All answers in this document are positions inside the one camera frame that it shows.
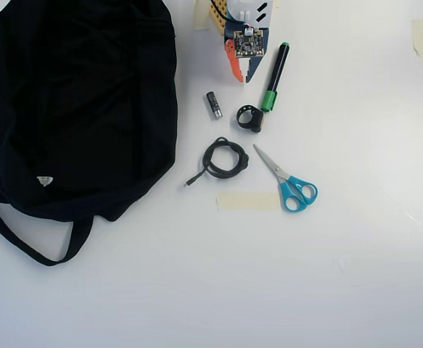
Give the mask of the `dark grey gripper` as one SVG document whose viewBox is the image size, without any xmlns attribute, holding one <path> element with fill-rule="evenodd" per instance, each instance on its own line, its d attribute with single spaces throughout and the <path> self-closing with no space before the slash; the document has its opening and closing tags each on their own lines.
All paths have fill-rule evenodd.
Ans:
<svg viewBox="0 0 423 348">
<path fill-rule="evenodd" d="M 268 35 L 268 28 L 226 23 L 224 47 L 231 71 L 240 83 L 244 83 L 244 77 L 238 58 L 250 58 L 246 76 L 246 82 L 249 83 L 267 51 Z"/>
</svg>

